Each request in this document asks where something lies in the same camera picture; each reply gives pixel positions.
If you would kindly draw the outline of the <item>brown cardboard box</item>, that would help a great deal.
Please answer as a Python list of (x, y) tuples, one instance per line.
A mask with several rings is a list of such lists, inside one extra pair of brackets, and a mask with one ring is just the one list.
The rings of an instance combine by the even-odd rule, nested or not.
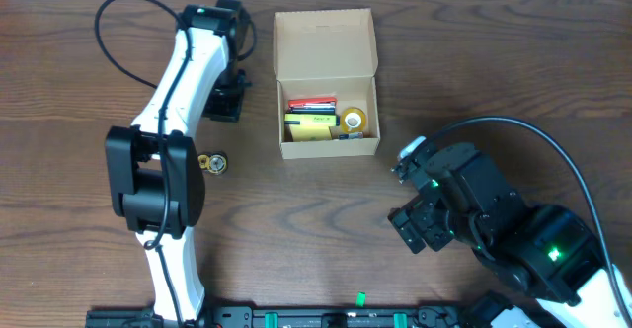
[[(378, 67), (371, 10), (277, 12), (274, 16), (274, 71), (278, 130), (285, 160), (373, 155), (381, 139), (375, 74)], [(335, 97), (340, 119), (349, 107), (366, 115), (363, 139), (293, 142), (284, 123), (290, 100)]]

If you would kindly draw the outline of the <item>yellow highlighter pen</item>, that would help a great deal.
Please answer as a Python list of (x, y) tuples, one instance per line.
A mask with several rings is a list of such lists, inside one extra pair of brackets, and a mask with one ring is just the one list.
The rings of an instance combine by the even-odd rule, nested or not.
[(284, 123), (286, 125), (301, 126), (338, 126), (339, 118), (336, 115), (318, 115), (318, 114), (285, 114)]

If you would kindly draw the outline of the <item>clear yellow tape roll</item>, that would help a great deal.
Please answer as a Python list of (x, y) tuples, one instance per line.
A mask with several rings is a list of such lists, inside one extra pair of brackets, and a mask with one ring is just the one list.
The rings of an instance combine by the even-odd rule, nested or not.
[(349, 107), (340, 115), (340, 127), (343, 133), (363, 132), (367, 120), (364, 111), (360, 108)]

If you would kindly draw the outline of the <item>yellow polar bear notepad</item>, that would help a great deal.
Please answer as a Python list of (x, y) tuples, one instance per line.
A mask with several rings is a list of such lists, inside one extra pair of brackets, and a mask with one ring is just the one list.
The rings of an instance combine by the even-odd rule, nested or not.
[(289, 127), (293, 142), (331, 140), (332, 134), (328, 126), (291, 125)]

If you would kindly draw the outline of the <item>black gold correction tape dispenser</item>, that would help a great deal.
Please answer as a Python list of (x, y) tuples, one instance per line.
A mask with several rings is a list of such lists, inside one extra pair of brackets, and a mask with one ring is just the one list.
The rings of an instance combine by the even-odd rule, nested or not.
[(200, 153), (197, 161), (200, 169), (211, 175), (222, 175), (228, 169), (228, 156), (221, 151)]

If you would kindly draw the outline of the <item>white blue staples box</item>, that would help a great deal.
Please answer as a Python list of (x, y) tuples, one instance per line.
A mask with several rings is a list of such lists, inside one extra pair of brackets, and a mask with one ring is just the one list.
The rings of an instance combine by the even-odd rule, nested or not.
[(363, 132), (353, 132), (348, 134), (340, 134), (339, 140), (352, 140), (352, 139), (363, 139)]

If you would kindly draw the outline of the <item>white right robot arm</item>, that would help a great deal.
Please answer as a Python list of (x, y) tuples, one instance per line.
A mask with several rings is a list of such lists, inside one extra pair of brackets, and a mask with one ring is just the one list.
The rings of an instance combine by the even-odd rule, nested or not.
[(625, 326), (631, 298), (623, 287), (623, 301), (616, 301), (595, 234), (561, 205), (528, 205), (473, 144), (437, 149), (416, 140), (399, 153), (393, 170), (418, 192), (388, 215), (413, 253), (458, 241), (564, 325)]

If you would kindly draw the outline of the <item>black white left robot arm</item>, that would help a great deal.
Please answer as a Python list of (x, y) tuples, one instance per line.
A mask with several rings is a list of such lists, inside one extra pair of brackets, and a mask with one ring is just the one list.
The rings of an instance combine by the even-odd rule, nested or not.
[(140, 310), (90, 311), (89, 327), (205, 327), (210, 318), (198, 274), (194, 227), (205, 201), (204, 173), (226, 171), (223, 152), (200, 161), (202, 118), (236, 123), (249, 82), (239, 62), (256, 27), (243, 4), (217, 0), (177, 13), (174, 51), (154, 94), (128, 127), (105, 140), (113, 210), (143, 246), (155, 302)]

